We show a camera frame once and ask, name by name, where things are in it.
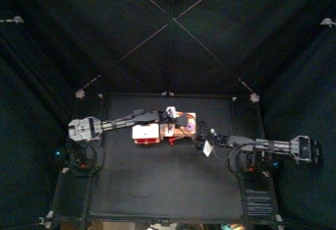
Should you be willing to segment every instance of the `black fabric enclosure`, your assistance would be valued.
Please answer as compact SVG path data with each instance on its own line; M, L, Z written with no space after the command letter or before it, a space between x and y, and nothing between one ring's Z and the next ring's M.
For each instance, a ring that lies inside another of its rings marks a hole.
M336 27L324 18L336 21L336 0L0 0L0 228L32 229L48 212L52 153L84 87L258 93L267 138L323 144L323 166L287 161L275 178L282 216L335 229Z

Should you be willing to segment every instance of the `black table surface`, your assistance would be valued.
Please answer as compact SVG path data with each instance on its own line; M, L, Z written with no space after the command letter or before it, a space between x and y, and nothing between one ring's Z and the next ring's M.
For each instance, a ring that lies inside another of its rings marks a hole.
M111 94L104 96L104 106L103 118L111 120L139 108L166 110L167 106L175 106L179 111L195 112L198 121L207 122L224 135L263 137L259 106L247 97L232 101L232 98ZM94 115L88 108L84 113ZM139 145L131 138L131 128L107 132L103 148L106 161L94 179L90 216L111 220L242 219L239 181L227 166L226 149L218 148L216 156L212 153L206 157L190 139L178 140L174 146L167 141ZM76 182L68 181L66 186L71 189ZM76 211L74 203L70 204L72 208L63 203L60 214Z

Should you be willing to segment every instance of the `white label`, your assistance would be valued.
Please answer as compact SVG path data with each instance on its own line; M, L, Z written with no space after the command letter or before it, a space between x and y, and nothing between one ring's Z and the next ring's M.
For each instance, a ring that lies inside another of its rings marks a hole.
M210 157L211 152L212 152L212 146L211 146L210 142L206 141L204 154L206 154L207 157Z

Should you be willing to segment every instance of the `metal frame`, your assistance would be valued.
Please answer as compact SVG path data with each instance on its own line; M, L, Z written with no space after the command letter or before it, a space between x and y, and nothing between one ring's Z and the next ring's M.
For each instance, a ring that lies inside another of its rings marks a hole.
M175 12L175 7L174 7L174 0L168 0L170 3L170 11L167 12L159 4L154 0L147 0L155 7L163 12L166 15L168 15L168 24L164 25L127 54L124 57L122 57L118 62L115 62L106 70L104 73L98 75L79 90L84 90L95 81L98 81L108 71L111 71L122 62L123 60L138 50L139 47L142 47L147 41L152 39L152 37L156 36L158 33L160 33L167 27L170 26L170 38L171 38L171 43L170 43L170 62L168 62L168 67L171 67L172 64L172 40L174 40L174 33L172 33L172 24L176 23L178 26L186 31L186 33L190 35L190 37L196 41L196 43L202 46L202 48L208 52L211 57L214 58L215 62L220 67L223 67L227 72L232 75L232 77L239 81L239 83L246 87L246 89L250 91L251 94L256 94L255 90L250 87L248 84L242 80L242 78L235 74L235 72L227 67L227 65L223 63L223 61L218 58L218 56L211 52L211 50L207 48L207 46L202 43L202 41L194 36L194 34L188 31L188 29L183 26L183 24L179 22L179 20L186 16L186 14L199 5L204 0L199 0L178 17L174 18L174 12Z

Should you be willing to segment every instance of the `black curtain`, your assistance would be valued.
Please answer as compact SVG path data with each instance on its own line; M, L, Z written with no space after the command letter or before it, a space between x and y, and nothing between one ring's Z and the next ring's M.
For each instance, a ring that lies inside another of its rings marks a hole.
M72 111L74 92L23 27L0 26L2 228L30 225L50 210L52 152Z
M336 225L335 45L336 29L327 27L270 87L263 102L268 138L308 135L323 145L322 166L287 161L276 178L283 215L331 229Z

